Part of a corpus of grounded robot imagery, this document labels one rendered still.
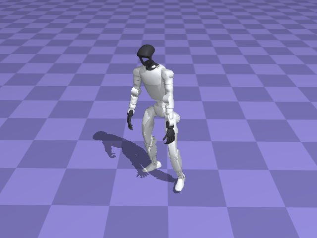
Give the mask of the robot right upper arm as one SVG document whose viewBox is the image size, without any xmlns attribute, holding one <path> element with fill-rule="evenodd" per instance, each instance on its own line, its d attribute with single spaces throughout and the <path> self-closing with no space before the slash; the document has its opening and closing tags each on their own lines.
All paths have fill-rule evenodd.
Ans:
<svg viewBox="0 0 317 238">
<path fill-rule="evenodd" d="M 134 70 L 133 70 L 133 82 L 134 82 L 134 87 L 132 88 L 131 90 L 131 93 L 133 95 L 136 95 L 136 96 L 139 96 L 141 94 L 141 82 L 142 82 L 142 79 L 140 77 L 140 74 L 139 74 L 139 71 L 140 71 L 140 68 L 142 66 L 138 66 L 136 67 Z"/>
</svg>

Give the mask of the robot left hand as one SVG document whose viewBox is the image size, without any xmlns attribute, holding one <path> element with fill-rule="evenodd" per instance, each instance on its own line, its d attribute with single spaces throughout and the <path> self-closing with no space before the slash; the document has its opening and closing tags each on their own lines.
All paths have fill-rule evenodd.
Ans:
<svg viewBox="0 0 317 238">
<path fill-rule="evenodd" d="M 169 143 L 172 143 L 175 140 L 175 132 L 173 130 L 174 125 L 173 126 L 169 126 L 169 121 L 166 121 L 166 128 L 167 128 L 167 132 L 166 132 L 165 137 L 163 138 L 163 141 L 167 137 L 167 142 L 165 144 L 169 144 Z"/>
</svg>

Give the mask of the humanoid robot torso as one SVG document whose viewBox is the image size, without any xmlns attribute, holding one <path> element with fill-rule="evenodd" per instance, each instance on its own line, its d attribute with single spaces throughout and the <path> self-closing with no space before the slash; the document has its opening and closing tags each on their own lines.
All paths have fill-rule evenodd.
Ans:
<svg viewBox="0 0 317 238">
<path fill-rule="evenodd" d="M 165 117 L 165 105 L 169 103 L 164 103 L 162 98 L 166 95 L 164 79 L 161 76 L 161 69 L 165 68 L 162 64 L 158 66 L 152 66 L 151 68 L 155 69 L 148 71 L 143 65 L 140 68 L 139 74 L 142 79 L 142 82 L 146 88 L 146 91 L 152 99 L 157 103 L 154 104 L 155 114 L 161 118 Z"/>
</svg>

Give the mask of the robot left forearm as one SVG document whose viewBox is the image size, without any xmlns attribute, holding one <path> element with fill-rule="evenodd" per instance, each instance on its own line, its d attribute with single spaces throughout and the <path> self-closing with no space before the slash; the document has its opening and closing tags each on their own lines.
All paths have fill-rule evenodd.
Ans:
<svg viewBox="0 0 317 238">
<path fill-rule="evenodd" d="M 174 120 L 173 120 L 174 99 L 172 95 L 168 97 L 168 102 L 169 104 L 165 105 L 165 111 L 166 111 L 165 119 L 166 121 L 169 121 L 169 126 L 173 126 L 174 125 Z"/>
</svg>

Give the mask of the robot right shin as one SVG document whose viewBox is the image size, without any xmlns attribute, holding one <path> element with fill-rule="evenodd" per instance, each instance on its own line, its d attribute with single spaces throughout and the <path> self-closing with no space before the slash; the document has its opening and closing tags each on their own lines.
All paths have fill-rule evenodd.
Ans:
<svg viewBox="0 0 317 238">
<path fill-rule="evenodd" d="M 156 165 L 157 164 L 157 159 L 156 159 L 157 146 L 154 145 L 154 146 L 151 147 L 151 146 L 147 145 L 145 142 L 144 142 L 144 144 L 145 144 L 145 148 L 146 148 L 147 154 L 148 154 L 152 164 Z"/>
</svg>

